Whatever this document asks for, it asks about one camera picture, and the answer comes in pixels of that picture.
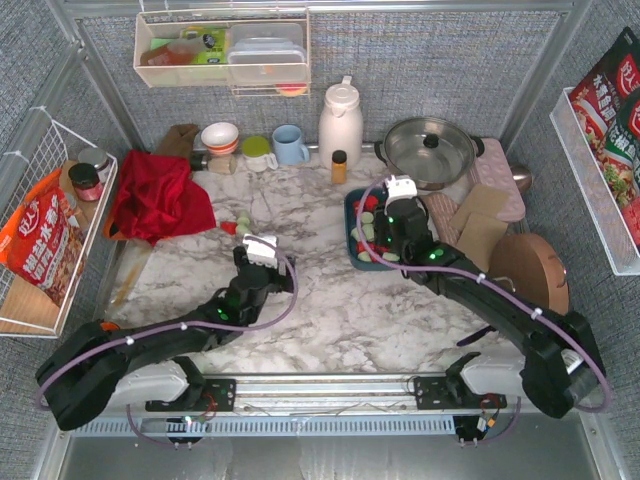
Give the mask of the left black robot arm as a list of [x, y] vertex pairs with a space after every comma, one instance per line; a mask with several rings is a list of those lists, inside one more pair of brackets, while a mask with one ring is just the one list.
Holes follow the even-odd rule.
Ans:
[[36, 373], [35, 405], [63, 431], [75, 430], [110, 405], [145, 404], [150, 411], [204, 406], [207, 381], [189, 356], [223, 347], [261, 329], [268, 296], [296, 295], [295, 259], [279, 250], [258, 264], [247, 246], [233, 251], [236, 276], [212, 298], [178, 318], [136, 328], [78, 328]]

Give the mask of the brown cardboard sheet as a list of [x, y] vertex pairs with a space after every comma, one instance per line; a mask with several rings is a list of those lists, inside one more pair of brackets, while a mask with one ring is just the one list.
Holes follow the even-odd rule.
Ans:
[[450, 225], [462, 230], [472, 213], [496, 218], [508, 199], [509, 194], [503, 190], [476, 184], [452, 217]]
[[492, 252], [505, 235], [508, 224], [492, 217], [471, 213], [456, 248], [481, 271], [487, 272]]

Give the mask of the teal storage basket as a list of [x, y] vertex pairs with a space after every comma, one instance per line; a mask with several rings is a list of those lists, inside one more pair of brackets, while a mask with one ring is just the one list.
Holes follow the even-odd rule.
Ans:
[[[372, 259], [371, 263], [361, 262], [357, 255], [360, 252], [368, 251], [363, 247], [359, 239], [358, 230], [356, 228], [356, 217], [361, 199], [364, 194], [364, 188], [356, 189], [349, 192], [344, 199], [344, 225], [346, 235], [346, 249], [350, 262], [354, 268], [361, 271], [385, 271], [388, 270], [386, 265], [380, 264], [377, 260]], [[385, 204], [387, 194], [381, 188], [374, 188], [369, 195], [375, 195], [379, 199], [379, 204]], [[394, 253], [386, 253], [384, 247], [376, 247], [374, 245], [374, 211], [366, 212], [363, 210], [361, 216], [361, 224], [363, 233], [367, 237], [367, 244], [381, 258], [387, 262], [397, 264], [399, 256]]]

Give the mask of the green coffee capsule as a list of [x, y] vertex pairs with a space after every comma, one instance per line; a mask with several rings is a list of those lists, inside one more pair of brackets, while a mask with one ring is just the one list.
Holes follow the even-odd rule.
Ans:
[[371, 263], [372, 262], [371, 256], [366, 251], [360, 252], [357, 255], [357, 258], [361, 262], [366, 262], [366, 263]]

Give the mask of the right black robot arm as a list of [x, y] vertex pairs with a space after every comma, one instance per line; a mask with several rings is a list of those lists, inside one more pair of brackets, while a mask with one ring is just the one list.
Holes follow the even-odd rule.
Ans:
[[539, 308], [488, 279], [461, 251], [436, 241], [418, 198], [389, 201], [374, 211], [374, 224], [402, 275], [453, 300], [487, 322], [523, 355], [522, 388], [552, 418], [571, 409], [600, 413], [613, 395], [591, 325], [581, 314]]

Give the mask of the red coffee capsule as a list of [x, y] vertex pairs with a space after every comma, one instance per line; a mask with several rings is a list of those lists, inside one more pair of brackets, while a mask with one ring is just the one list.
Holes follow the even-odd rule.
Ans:
[[379, 199], [375, 195], [368, 195], [363, 203], [363, 210], [373, 212], [379, 204]]

